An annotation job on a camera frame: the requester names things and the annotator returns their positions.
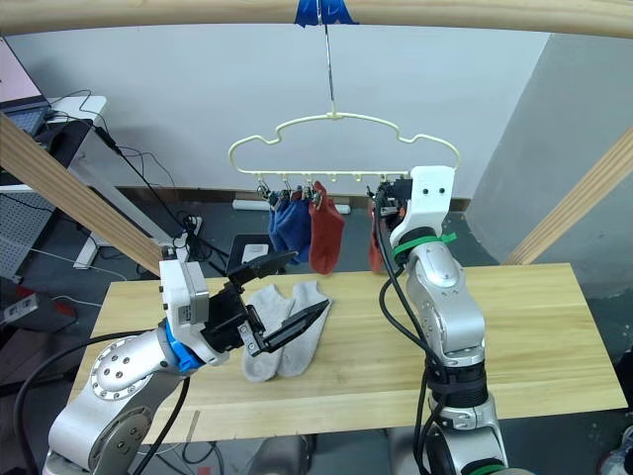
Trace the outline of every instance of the gray wall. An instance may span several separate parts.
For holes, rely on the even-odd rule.
[[[424,132],[453,142],[464,157],[455,195],[472,198],[548,38],[332,26],[338,110],[388,119],[406,137]],[[253,190],[255,180],[228,164],[228,147],[253,134],[270,137],[281,122],[329,109],[319,28],[111,28],[24,35],[9,43],[49,97],[83,88],[106,96],[104,114],[115,139],[155,152],[182,187]],[[251,169],[379,170],[454,159],[441,145],[405,145],[391,129],[349,121],[296,126],[284,137],[275,147],[246,145],[237,162]],[[138,184],[120,160],[92,164],[116,185]],[[148,178],[168,183],[152,164]],[[364,194],[365,184],[340,178],[326,186]]]
[[[499,261],[633,126],[633,40],[553,35],[468,210]],[[633,287],[633,176],[537,262],[571,261],[587,295]]]

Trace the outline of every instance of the wooden table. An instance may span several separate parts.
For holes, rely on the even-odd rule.
[[[569,264],[472,267],[468,288],[487,321],[489,387],[500,419],[578,413],[626,406],[615,373]],[[250,383],[241,349],[227,364],[192,378],[180,417],[165,441],[183,441],[196,411],[192,440],[411,426],[422,369],[419,349],[396,332],[378,307],[385,276],[284,275],[253,281],[244,295],[274,283],[292,296],[296,282],[317,278],[333,299],[319,348],[302,376]],[[209,279],[219,289],[223,279]],[[392,312],[405,318],[394,293]],[[111,285],[94,335],[154,328],[162,319],[157,281]],[[71,399],[102,345],[86,351]],[[179,390],[157,411],[153,441]]]

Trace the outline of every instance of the blue tape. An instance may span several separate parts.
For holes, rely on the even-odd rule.
[[[191,349],[174,338],[169,322],[167,322],[166,329],[167,341],[169,341],[171,349],[176,354],[176,357],[178,357],[178,369],[180,371],[186,373],[192,369],[198,369],[205,364]]]
[[[317,2],[321,5],[321,22],[324,25],[340,23],[342,25],[358,25],[347,11],[345,0],[299,0],[295,24],[318,25]]]

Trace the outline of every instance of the wooden beam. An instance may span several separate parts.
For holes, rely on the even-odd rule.
[[[158,273],[160,246],[0,114],[0,165],[120,252]]]
[[[136,25],[294,23],[299,0],[0,0],[2,35]],[[633,38],[630,0],[347,0],[361,25]]]
[[[581,178],[504,264],[530,264],[633,171],[633,128]]]

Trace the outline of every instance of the white hanger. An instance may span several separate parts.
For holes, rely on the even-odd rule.
[[[320,4],[320,2],[321,2],[321,0],[317,0],[316,1],[316,12],[317,12],[317,16],[318,16],[318,23],[320,25],[322,25],[321,10],[320,10],[321,4]],[[281,131],[283,131],[284,129],[287,129],[289,127],[295,126],[296,124],[302,124],[302,123],[314,122],[314,121],[337,121],[337,120],[341,120],[341,119],[357,119],[357,120],[361,120],[361,121],[372,122],[374,124],[380,124],[382,126],[387,126],[387,127],[391,128],[391,129],[393,129],[394,132],[396,132],[396,140],[398,140],[399,142],[402,142],[402,143],[415,143],[415,142],[417,142],[420,139],[426,139],[428,141],[441,143],[441,144],[447,146],[455,154],[456,161],[455,161],[454,169],[457,170],[457,168],[460,165],[461,156],[460,156],[460,153],[459,153],[459,150],[457,149],[457,147],[455,145],[453,145],[449,141],[446,141],[444,139],[440,139],[440,138],[434,137],[434,136],[428,136],[427,134],[417,134],[417,135],[413,136],[412,138],[407,139],[406,137],[402,136],[400,127],[398,127],[393,122],[386,121],[384,119],[379,119],[377,117],[365,116],[365,115],[362,115],[362,114],[351,114],[351,113],[348,113],[348,112],[337,112],[336,111],[336,102],[334,100],[334,86],[333,86],[333,81],[332,81],[332,67],[331,67],[331,61],[330,61],[330,55],[329,55],[329,34],[328,34],[328,31],[327,31],[327,25],[323,25],[323,26],[325,27],[325,50],[326,50],[326,53],[327,53],[327,73],[328,73],[328,77],[329,77],[329,98],[330,98],[330,103],[331,103],[331,112],[328,112],[326,114],[321,114],[321,115],[318,115],[318,116],[301,117],[299,119],[294,119],[292,121],[284,122],[283,124],[280,124],[279,126],[277,126],[275,128],[275,136],[276,136],[276,138],[272,139],[272,140],[267,140],[266,138],[264,138],[262,136],[250,136],[250,137],[246,137],[245,139],[241,139],[241,140],[235,142],[228,149],[228,160],[230,161],[230,164],[232,165],[232,167],[235,168],[240,173],[247,173],[247,174],[255,175],[256,178],[257,178],[257,181],[260,183],[260,185],[262,183],[264,183],[264,176],[265,175],[279,175],[282,178],[282,180],[284,182],[286,182],[286,183],[288,182],[288,175],[304,175],[309,180],[309,182],[312,182],[313,175],[326,175],[326,176],[329,176],[331,181],[336,181],[336,178],[337,178],[338,175],[352,175],[356,179],[356,181],[361,181],[364,175],[379,176],[381,181],[387,180],[387,177],[390,176],[390,175],[398,175],[398,176],[407,177],[408,176],[408,171],[407,170],[404,170],[404,171],[402,171],[402,170],[383,170],[383,171],[367,171],[367,170],[354,170],[354,171],[342,171],[342,170],[246,170],[246,169],[241,168],[241,167],[239,167],[239,166],[237,166],[235,164],[234,154],[235,154],[235,150],[239,146],[244,145],[245,143],[253,142],[253,141],[260,141],[260,142],[265,143],[267,145],[275,145],[275,144],[281,142],[282,139],[283,139],[282,135],[281,135]]]

